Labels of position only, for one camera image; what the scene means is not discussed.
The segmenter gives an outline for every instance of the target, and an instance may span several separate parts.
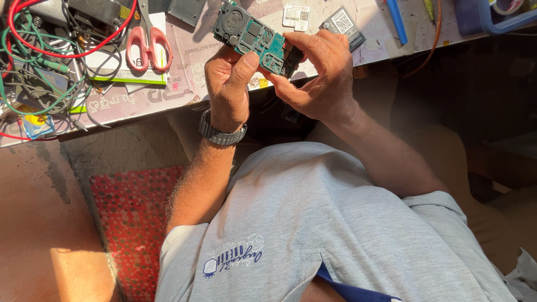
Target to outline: table surface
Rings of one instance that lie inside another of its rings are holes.
[[[398,43],[394,24],[382,0],[242,0],[235,2],[279,33],[293,30],[292,27],[282,26],[285,4],[310,6],[309,28],[306,31],[308,34],[316,33],[322,22],[344,5],[367,39],[352,52],[354,65],[358,66],[431,49],[435,31],[423,0],[397,1],[408,37],[408,43],[404,46]],[[436,10],[437,3],[434,0],[433,3]],[[195,29],[166,14],[166,36],[173,52],[173,63],[166,87],[152,85],[128,94],[122,83],[116,83],[105,95],[92,91],[86,101],[86,108],[91,110],[95,120],[103,124],[114,123],[207,99],[204,64],[223,45],[214,39],[211,33],[220,5],[220,0],[208,0]],[[485,34],[460,36],[452,0],[442,1],[442,30],[437,47],[484,36]],[[316,74],[313,65],[306,61],[300,64],[291,80]],[[259,89],[260,78],[263,76],[256,73],[248,88]],[[265,81],[261,83],[261,88],[263,88]],[[72,116],[88,128],[96,127],[86,113],[72,114]],[[76,131],[70,128],[70,123],[66,120],[55,119],[55,126],[58,135]],[[7,120],[0,131],[26,137],[21,121],[16,117]],[[25,141],[0,136],[0,147],[21,142]]]

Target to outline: red patch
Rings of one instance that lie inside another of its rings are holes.
[[[164,207],[183,167],[94,175],[91,191],[128,301],[155,299]]]

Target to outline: black watch strap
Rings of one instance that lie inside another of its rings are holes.
[[[211,110],[207,109],[200,119],[199,131],[210,142],[221,146],[229,146],[242,140],[246,134],[246,124],[234,133],[224,133],[211,127]]]

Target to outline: pink scissors handle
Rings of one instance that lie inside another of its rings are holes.
[[[140,41],[140,58],[133,60],[130,55],[130,48],[136,40]],[[146,35],[143,32],[143,28],[137,26],[130,31],[127,39],[127,59],[134,70],[146,71],[149,67],[148,49],[146,44]]]
[[[159,71],[166,71],[170,69],[173,56],[171,54],[171,46],[170,46],[170,43],[168,42],[168,39],[166,38],[166,35],[161,30],[159,30],[158,28],[154,26],[151,27],[151,29],[149,30],[149,35],[150,35],[151,44],[149,45],[148,52],[151,53],[151,56],[152,56],[151,62],[153,63],[153,66]],[[157,62],[158,58],[162,57],[162,56],[157,56],[156,50],[155,50],[155,45],[158,44],[159,40],[162,40],[164,42],[164,54],[162,55],[166,56],[167,58],[167,63],[165,66],[161,66],[161,63]]]

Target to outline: blue marker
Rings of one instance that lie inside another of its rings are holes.
[[[397,6],[397,0],[386,0],[386,5],[390,11],[392,20],[394,21],[395,30],[399,36],[401,44],[405,45],[408,42],[407,33],[404,31],[403,19],[401,19],[401,13],[399,12],[399,6]]]

